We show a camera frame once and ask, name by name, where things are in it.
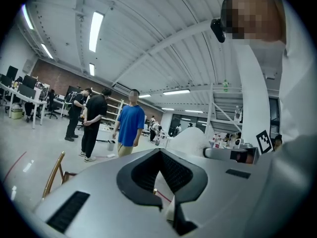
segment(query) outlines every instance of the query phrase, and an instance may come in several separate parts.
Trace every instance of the wooden chair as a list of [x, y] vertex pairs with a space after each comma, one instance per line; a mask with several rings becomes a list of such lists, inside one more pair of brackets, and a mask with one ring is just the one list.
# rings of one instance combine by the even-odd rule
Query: wooden chair
[[61, 183], [60, 185], [62, 185], [64, 182], [67, 182], [71, 177], [74, 177], [75, 175], [77, 175], [76, 173], [70, 173], [70, 172], [63, 172], [63, 169], [61, 168], [61, 161], [63, 160], [65, 156], [65, 152], [62, 152], [61, 155], [59, 156], [51, 174], [50, 177], [46, 183], [44, 192], [43, 192], [43, 196], [42, 196], [42, 200], [44, 200], [44, 198], [50, 193], [51, 191], [51, 187], [54, 181], [54, 178], [56, 176], [57, 170], [59, 169], [60, 175], [61, 175]]

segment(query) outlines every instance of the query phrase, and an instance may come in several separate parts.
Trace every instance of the floor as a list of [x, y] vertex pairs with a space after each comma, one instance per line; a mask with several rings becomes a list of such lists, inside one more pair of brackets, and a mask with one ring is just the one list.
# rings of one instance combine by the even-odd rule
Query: floor
[[[93, 156], [97, 160], [84, 162], [78, 154], [81, 150], [83, 130], [76, 130], [79, 138], [75, 142], [65, 141], [68, 119], [44, 117], [43, 125], [36, 120], [36, 127], [27, 123], [25, 118], [10, 119], [0, 114], [0, 179], [8, 196], [18, 205], [32, 210], [40, 202], [49, 175], [62, 151], [64, 171], [79, 173], [85, 168], [103, 161], [111, 161], [108, 154], [116, 154], [116, 145], [112, 152], [107, 144], [97, 142]], [[149, 137], [141, 136], [139, 146], [133, 152], [156, 148]], [[52, 190], [60, 185], [61, 178], [56, 174]]]

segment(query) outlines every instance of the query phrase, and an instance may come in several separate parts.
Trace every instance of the black t-shirt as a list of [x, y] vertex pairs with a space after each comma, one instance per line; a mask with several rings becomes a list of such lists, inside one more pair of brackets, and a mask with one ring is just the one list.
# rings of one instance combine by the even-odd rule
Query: black t-shirt
[[[98, 115], [105, 116], [107, 114], [107, 102], [102, 94], [93, 96], [89, 99], [87, 108], [87, 121], [90, 121]], [[89, 127], [99, 128], [100, 120], [92, 123]]]
[[[84, 95], [82, 93], [78, 93], [76, 94], [75, 98], [73, 99], [73, 103], [74, 101], [78, 101], [81, 105], [84, 103]], [[72, 109], [74, 111], [74, 113], [76, 114], [80, 114], [82, 108], [76, 106], [75, 104], [72, 105]]]

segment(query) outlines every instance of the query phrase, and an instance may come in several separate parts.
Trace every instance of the khaki pants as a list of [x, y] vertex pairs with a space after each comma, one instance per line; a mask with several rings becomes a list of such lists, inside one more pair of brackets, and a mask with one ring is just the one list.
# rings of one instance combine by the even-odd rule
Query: khaki pants
[[123, 157], [132, 153], [133, 146], [123, 146], [118, 142], [118, 156]]

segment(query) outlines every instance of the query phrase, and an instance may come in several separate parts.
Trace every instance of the box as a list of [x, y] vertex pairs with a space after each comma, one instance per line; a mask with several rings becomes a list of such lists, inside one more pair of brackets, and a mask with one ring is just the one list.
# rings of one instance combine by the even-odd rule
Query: box
[[11, 118], [12, 119], [21, 119], [22, 118], [22, 109], [12, 109]]

